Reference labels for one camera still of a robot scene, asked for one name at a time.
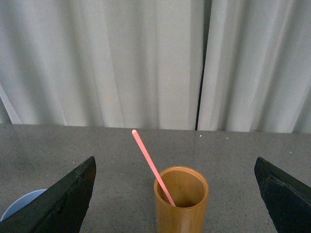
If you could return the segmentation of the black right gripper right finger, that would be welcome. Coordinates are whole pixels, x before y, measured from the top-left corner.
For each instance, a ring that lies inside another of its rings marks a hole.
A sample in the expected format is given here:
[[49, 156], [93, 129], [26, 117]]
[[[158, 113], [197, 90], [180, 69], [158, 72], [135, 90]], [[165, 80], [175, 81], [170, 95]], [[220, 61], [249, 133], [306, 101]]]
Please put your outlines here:
[[260, 195], [279, 233], [311, 231], [311, 188], [262, 157], [254, 173]]

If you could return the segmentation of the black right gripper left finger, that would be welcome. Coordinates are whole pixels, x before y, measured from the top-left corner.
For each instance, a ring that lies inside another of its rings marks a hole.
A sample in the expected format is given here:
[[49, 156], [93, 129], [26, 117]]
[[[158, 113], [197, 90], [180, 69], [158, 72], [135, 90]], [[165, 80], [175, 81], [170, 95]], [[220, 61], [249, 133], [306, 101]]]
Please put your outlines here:
[[2, 233], [78, 233], [96, 177], [93, 156], [0, 224]]

